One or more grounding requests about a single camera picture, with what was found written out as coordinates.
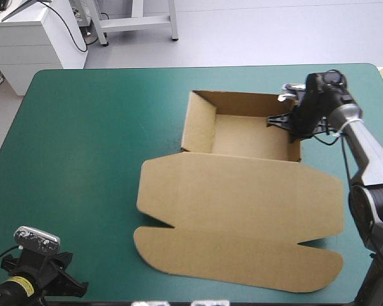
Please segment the white drawer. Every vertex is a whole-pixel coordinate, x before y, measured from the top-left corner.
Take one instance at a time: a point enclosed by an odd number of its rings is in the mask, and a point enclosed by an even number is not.
[[[0,47],[0,64],[52,64],[60,60],[51,45]]]
[[[51,45],[42,25],[0,27],[0,47]]]
[[[26,94],[31,80],[40,70],[62,68],[61,64],[0,65],[4,77],[19,96]]]

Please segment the white floor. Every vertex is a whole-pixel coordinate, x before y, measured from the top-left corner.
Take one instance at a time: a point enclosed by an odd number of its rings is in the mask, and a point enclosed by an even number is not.
[[[128,0],[99,0],[111,18]],[[145,0],[150,14],[166,0]],[[383,1],[177,0],[178,42],[170,30],[110,33],[109,46],[89,46],[86,68],[241,66],[370,62],[383,66]],[[0,146],[20,105],[0,85]]]

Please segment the silver metal part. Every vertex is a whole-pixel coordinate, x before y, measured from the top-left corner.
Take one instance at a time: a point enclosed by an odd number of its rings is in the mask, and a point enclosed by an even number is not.
[[[57,254],[61,246],[59,237],[29,226],[19,227],[14,239],[23,248],[45,256]]]
[[[191,306],[230,306],[228,300],[197,300],[191,303]]]
[[[362,117],[360,107],[346,104],[334,110],[328,118],[329,123],[339,130],[348,120]],[[364,186],[383,184],[383,148],[366,129],[362,121],[347,124],[343,132],[358,165],[359,171],[352,183]]]
[[[132,302],[131,306],[170,306],[167,301],[138,301]]]

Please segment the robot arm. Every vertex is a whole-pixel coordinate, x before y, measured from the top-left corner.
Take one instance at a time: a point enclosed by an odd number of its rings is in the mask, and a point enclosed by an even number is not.
[[[290,113],[268,118],[269,125],[287,129],[293,140],[335,130],[356,160],[349,207],[364,245],[375,254],[354,303],[383,306],[383,148],[364,125],[362,110],[339,71],[312,73],[305,87],[287,84],[284,90],[280,100],[293,99],[296,105]]]

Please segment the open cardboard box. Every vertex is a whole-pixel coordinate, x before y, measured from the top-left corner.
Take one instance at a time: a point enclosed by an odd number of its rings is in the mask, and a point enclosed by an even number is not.
[[[339,274],[338,253],[299,243],[342,231],[342,183],[298,163],[300,142],[267,127],[267,116],[288,111],[277,97],[190,93],[183,152],[142,165],[137,208],[172,226],[135,231],[151,266],[291,292]]]
[[[267,117],[289,112],[278,95],[246,92],[190,93],[182,150],[230,156],[300,161],[300,141],[271,126]]]

